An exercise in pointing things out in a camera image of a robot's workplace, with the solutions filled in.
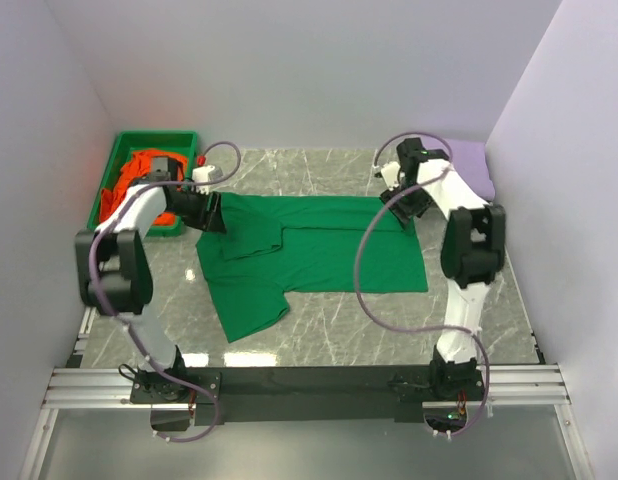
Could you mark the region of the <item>green t-shirt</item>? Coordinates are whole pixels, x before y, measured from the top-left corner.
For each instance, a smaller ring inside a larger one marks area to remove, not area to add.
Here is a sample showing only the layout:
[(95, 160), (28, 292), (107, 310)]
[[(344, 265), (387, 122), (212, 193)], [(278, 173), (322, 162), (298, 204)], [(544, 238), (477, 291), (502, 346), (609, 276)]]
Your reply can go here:
[(426, 268), (414, 225), (385, 214), (354, 263), (378, 198), (224, 193), (223, 233), (196, 244), (203, 276), (228, 342), (265, 330), (291, 309), (286, 295), (423, 293)]

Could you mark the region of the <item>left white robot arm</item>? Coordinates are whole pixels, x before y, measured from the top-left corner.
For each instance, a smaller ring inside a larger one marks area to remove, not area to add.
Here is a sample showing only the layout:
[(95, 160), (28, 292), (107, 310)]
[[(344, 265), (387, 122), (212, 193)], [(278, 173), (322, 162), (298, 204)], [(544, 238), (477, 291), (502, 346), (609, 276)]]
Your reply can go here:
[(154, 285), (143, 241), (163, 213), (202, 232), (224, 232), (221, 197), (211, 189), (224, 179), (222, 170), (210, 164), (182, 176), (175, 159), (158, 156), (148, 173), (131, 180), (107, 220), (75, 237), (84, 304), (121, 327), (138, 360), (135, 386), (167, 402), (204, 389), (187, 371), (179, 347), (152, 306)]

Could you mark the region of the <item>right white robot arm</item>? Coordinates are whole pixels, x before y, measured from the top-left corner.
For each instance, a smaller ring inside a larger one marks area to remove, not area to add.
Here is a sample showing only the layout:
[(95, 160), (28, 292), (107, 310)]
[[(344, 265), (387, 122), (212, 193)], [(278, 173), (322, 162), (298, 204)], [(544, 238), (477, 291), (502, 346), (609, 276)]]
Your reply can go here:
[(505, 263), (506, 213), (478, 195), (452, 166), (450, 149), (429, 149), (408, 135), (396, 146), (397, 159), (376, 174), (391, 213), (411, 226), (432, 205), (446, 220), (440, 266), (447, 279), (444, 326), (434, 347), (428, 387), (435, 397), (455, 398), (480, 387), (477, 334), (491, 284)]

